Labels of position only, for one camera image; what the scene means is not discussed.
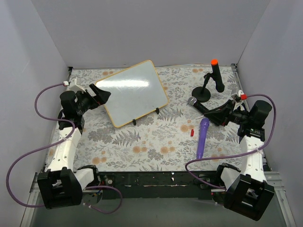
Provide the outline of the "floral table mat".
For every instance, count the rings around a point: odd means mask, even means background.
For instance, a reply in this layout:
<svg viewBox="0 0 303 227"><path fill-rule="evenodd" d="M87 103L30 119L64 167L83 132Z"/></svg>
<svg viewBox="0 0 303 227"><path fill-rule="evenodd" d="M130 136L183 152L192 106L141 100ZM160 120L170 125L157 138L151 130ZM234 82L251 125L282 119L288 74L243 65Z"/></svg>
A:
<svg viewBox="0 0 303 227"><path fill-rule="evenodd" d="M113 126L104 107L87 111L82 137L76 148L73 168L96 165L105 171L183 171L215 170L226 162L241 167L238 125L210 124L204 157L194 162L202 116L187 101L192 90L203 84L209 66L158 67L157 73L169 98L169 104L154 114L150 125Z"/></svg>

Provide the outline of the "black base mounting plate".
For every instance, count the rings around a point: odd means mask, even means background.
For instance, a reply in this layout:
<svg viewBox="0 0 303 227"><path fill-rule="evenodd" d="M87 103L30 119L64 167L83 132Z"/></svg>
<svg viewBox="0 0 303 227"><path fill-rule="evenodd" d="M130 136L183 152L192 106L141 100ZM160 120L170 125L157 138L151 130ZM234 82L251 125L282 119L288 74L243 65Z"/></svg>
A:
<svg viewBox="0 0 303 227"><path fill-rule="evenodd" d="M198 198L211 200L224 189L213 188L203 182L222 186L215 171L100 172L101 186L118 189L123 199Z"/></svg>

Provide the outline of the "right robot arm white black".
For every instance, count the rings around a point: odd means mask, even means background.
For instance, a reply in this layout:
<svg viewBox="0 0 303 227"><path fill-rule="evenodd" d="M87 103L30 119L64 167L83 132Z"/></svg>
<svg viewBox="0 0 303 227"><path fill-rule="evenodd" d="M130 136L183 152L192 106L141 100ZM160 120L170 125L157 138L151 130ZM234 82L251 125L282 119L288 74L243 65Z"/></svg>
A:
<svg viewBox="0 0 303 227"><path fill-rule="evenodd" d="M271 110L271 104L263 100L256 101L250 111L236 108L235 102L228 100L222 106L204 112L204 116L217 126L226 126L229 122L239 125L241 169L223 163L217 168L214 182L218 187L226 188L225 208L255 221L260 220L275 194L264 174L262 149L265 141L263 125Z"/></svg>

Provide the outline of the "yellow framed whiteboard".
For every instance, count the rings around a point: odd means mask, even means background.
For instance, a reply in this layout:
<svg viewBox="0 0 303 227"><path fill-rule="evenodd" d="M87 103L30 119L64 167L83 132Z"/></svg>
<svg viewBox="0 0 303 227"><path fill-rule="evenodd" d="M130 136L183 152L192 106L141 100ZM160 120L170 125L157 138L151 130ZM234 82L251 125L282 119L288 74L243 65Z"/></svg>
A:
<svg viewBox="0 0 303 227"><path fill-rule="evenodd" d="M169 103L161 79L151 60L96 81L96 87L111 93L104 104L114 127L155 112Z"/></svg>

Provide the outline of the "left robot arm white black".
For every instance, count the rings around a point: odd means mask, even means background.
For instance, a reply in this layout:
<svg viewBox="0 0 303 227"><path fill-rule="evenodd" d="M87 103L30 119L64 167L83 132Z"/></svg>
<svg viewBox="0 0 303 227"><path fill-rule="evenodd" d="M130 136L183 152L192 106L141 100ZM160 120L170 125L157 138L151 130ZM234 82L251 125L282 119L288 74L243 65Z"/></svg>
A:
<svg viewBox="0 0 303 227"><path fill-rule="evenodd" d="M86 165L74 170L73 163L77 145L84 129L83 115L104 105L111 93L89 86L95 93L72 86L61 93L62 109L58 115L59 140L53 159L45 172L37 177L37 183L44 205L48 209L79 205L86 187L96 189L101 178L95 165Z"/></svg>

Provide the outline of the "black microphone stand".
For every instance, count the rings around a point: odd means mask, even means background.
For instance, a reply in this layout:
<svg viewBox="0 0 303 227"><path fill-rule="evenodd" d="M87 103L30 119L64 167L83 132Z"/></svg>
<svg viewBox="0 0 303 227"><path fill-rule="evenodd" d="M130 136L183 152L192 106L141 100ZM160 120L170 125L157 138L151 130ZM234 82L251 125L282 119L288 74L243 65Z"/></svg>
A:
<svg viewBox="0 0 303 227"><path fill-rule="evenodd" d="M191 95L197 99L198 102L205 103L211 98L210 91L206 88L209 79L213 77L212 73L207 73L204 76L204 84L202 87L196 87L193 89Z"/></svg>

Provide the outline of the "purple toy microphone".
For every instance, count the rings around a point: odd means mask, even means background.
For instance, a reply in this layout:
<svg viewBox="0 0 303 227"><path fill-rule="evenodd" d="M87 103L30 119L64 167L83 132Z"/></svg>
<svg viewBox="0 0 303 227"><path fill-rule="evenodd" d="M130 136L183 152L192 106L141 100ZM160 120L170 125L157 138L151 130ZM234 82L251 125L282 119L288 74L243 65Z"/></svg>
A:
<svg viewBox="0 0 303 227"><path fill-rule="evenodd" d="M209 123L210 122L209 122L208 118L203 118L200 122L199 140L198 140L198 146L197 146L197 152L196 152L197 159L201 159L203 157Z"/></svg>

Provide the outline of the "black microphone silver head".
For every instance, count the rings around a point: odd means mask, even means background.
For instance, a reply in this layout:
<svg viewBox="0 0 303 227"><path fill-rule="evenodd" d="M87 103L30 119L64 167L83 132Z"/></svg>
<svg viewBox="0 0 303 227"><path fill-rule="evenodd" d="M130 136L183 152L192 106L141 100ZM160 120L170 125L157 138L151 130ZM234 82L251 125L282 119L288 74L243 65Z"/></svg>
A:
<svg viewBox="0 0 303 227"><path fill-rule="evenodd" d="M188 104L197 109L202 115L209 111L209 109L207 109L204 105L198 102L198 100L193 96L188 99Z"/></svg>

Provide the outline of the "aluminium frame rail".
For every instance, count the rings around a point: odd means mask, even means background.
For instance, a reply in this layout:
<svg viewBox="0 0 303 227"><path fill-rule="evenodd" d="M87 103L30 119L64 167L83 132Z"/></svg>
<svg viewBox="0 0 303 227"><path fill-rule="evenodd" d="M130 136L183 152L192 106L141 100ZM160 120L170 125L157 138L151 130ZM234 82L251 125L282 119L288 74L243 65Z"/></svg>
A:
<svg viewBox="0 0 303 227"><path fill-rule="evenodd" d="M267 183L274 187L275 191L284 191L285 186L279 172L266 171L264 172Z"/></svg>

